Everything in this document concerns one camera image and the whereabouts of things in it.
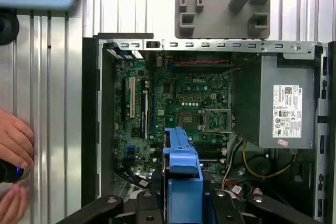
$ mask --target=barcode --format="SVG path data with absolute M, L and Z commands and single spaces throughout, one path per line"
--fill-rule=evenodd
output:
M 285 87 L 285 94 L 292 94 L 292 87 Z

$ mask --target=hand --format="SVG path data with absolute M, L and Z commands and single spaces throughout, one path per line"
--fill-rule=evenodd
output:
M 23 169 L 33 168 L 33 137 L 24 122 L 0 109 L 0 159 Z
M 0 224 L 16 224 L 25 215 L 28 206 L 28 192 L 14 184 L 0 200 Z

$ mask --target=black device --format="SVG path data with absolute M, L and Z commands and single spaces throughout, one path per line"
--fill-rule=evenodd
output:
M 24 170 L 0 159 L 0 183 L 14 183 L 22 178 Z
M 151 190 L 135 191 L 126 202 L 116 195 L 102 196 L 58 224 L 164 224 L 162 183 L 154 180 Z M 240 200 L 231 191 L 213 189 L 209 180 L 204 183 L 204 224 L 320 223 L 266 195 L 250 194 Z

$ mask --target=chip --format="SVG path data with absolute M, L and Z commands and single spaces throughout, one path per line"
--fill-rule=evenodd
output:
M 197 130 L 198 120 L 197 110 L 180 110 L 178 113 L 178 125 L 185 130 Z
M 131 136 L 133 138 L 141 138 L 141 129 L 140 128 L 132 128 Z
M 170 83 L 163 84 L 163 93 L 170 93 Z

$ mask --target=red wire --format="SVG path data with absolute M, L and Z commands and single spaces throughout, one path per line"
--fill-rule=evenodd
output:
M 232 182 L 232 181 L 227 181 L 227 182 L 225 182 L 224 183 L 224 189 L 225 189 L 225 187 L 227 186 L 227 185 L 229 185 L 229 184 L 231 184 L 231 185 L 236 185 L 236 183 L 234 183 L 234 182 Z
M 216 63 L 222 63 L 222 62 L 230 62 L 229 60 L 196 60 L 196 61 L 174 61 L 170 58 L 164 58 L 167 61 L 173 62 L 173 63 L 177 63 L 177 64 L 199 64 L 199 63 L 212 63 L 212 64 L 216 64 Z

